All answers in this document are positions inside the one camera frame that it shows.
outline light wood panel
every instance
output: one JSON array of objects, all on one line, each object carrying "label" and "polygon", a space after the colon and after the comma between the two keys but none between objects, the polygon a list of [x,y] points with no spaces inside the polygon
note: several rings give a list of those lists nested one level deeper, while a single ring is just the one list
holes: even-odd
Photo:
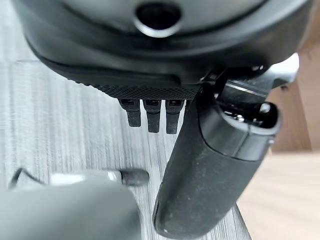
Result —
[{"label": "light wood panel", "polygon": [[268,101],[275,103],[282,112],[283,126],[278,134],[272,152],[311,151],[304,107],[297,82],[285,89],[274,89]]},{"label": "light wood panel", "polygon": [[320,239],[320,154],[268,156],[238,201],[253,240]]}]

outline gray wood-grain surface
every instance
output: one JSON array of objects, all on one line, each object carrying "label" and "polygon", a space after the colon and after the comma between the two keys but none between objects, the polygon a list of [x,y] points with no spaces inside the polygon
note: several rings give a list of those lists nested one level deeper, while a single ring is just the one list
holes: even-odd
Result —
[{"label": "gray wood-grain surface", "polygon": [[[0,17],[1,188],[20,166],[44,181],[52,172],[143,168],[150,173],[149,185],[132,189],[142,212],[143,239],[164,239],[153,229],[152,211],[176,140],[165,134],[165,115],[159,134],[148,133],[144,110],[142,127],[130,128],[117,100],[66,80],[36,59],[9,0],[0,0]],[[203,239],[251,238],[235,207]]]}]

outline black plastic housing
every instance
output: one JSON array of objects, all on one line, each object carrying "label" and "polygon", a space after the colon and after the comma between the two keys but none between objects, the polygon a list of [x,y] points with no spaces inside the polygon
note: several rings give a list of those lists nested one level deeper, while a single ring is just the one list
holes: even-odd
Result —
[{"label": "black plastic housing", "polygon": [[274,105],[265,127],[223,114],[206,85],[188,109],[160,186],[156,231],[167,238],[208,233],[236,203],[274,142],[282,116]]},{"label": "black plastic housing", "polygon": [[217,66],[270,66],[291,56],[314,3],[267,0],[222,26],[154,39],[101,26],[58,0],[12,1],[33,51],[57,73],[118,99],[182,100]]}]

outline textured rubber surface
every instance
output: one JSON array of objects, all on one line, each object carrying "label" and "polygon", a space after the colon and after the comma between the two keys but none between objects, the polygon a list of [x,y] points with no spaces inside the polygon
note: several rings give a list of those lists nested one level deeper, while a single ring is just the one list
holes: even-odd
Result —
[{"label": "textured rubber surface", "polygon": [[192,100],[200,86],[181,86],[176,88],[165,87],[127,87],[110,85],[92,85],[94,88],[117,99],[143,99],[143,100]]}]

